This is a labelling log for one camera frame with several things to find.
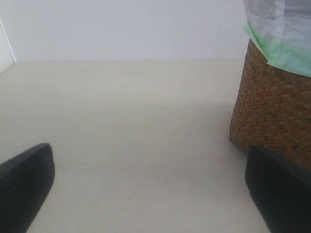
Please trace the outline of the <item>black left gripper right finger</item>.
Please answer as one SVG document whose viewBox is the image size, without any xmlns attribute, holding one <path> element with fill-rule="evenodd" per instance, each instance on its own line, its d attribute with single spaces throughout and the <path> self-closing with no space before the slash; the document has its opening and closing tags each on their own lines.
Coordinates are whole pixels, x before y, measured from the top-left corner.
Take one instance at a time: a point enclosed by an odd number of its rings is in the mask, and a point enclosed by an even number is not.
<svg viewBox="0 0 311 233">
<path fill-rule="evenodd" d="M 272 233 L 311 231 L 311 172 L 262 146 L 247 155 L 245 183 Z"/>
</svg>

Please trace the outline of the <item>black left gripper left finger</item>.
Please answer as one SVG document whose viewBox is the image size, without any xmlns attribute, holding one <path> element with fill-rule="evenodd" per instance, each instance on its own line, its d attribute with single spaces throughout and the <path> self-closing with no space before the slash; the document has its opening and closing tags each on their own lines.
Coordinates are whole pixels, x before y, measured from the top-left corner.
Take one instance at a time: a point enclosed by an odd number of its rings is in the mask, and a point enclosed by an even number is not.
<svg viewBox="0 0 311 233">
<path fill-rule="evenodd" d="M 40 143 L 0 165 L 0 231 L 25 233 L 55 178 L 52 147 Z"/>
</svg>

